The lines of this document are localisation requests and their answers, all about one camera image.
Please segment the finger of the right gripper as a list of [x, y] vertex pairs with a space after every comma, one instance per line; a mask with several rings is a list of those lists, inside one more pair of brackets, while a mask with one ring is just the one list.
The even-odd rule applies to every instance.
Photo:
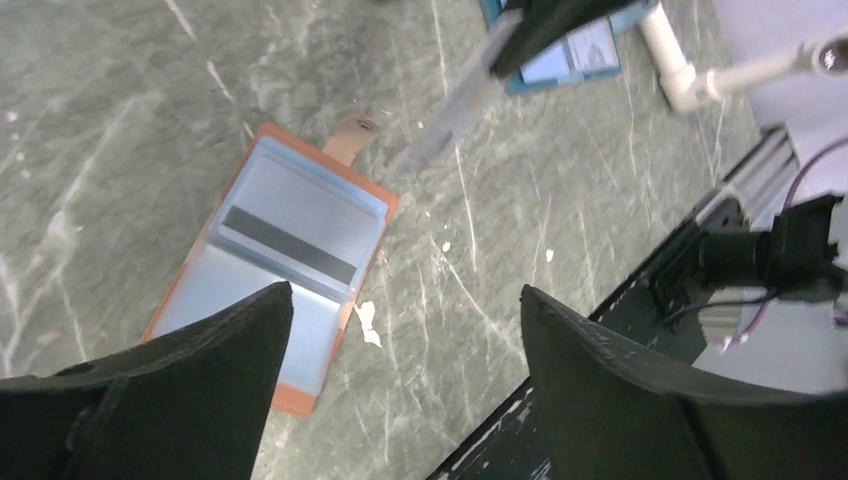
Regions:
[[492, 61], [489, 74], [507, 79], [556, 40], [602, 17], [630, 7], [628, 0], [514, 0], [502, 14], [516, 24]]

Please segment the white credit card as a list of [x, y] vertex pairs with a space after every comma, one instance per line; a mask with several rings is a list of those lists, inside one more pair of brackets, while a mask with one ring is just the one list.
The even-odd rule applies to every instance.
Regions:
[[389, 179], [419, 171], [450, 150], [505, 93], [505, 82], [494, 77], [490, 68], [521, 20], [521, 12], [506, 12], [498, 17], [430, 124], [400, 152], [387, 171]]

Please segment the grey credit card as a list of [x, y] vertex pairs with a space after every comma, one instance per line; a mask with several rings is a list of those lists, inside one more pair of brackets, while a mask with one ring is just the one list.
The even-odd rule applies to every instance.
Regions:
[[373, 212], [311, 170], [260, 153], [230, 192], [218, 232], [244, 243], [279, 270], [345, 292], [379, 227]]

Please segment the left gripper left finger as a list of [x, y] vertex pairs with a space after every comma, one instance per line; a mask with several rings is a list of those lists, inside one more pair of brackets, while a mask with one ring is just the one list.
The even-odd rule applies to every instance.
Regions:
[[53, 375], [1, 383], [5, 479], [247, 479], [293, 318], [274, 283]]

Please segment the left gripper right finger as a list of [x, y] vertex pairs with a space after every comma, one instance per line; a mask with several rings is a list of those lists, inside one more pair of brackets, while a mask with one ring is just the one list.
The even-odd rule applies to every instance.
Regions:
[[843, 479], [847, 396], [699, 370], [521, 292], [521, 330], [555, 479]]

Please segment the brown card holder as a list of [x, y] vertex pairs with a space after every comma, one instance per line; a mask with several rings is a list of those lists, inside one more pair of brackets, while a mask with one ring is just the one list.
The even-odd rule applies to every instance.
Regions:
[[394, 193], [353, 167], [378, 133], [354, 113], [316, 147], [262, 124], [143, 339], [287, 281], [294, 315], [271, 405], [310, 415], [398, 206]]

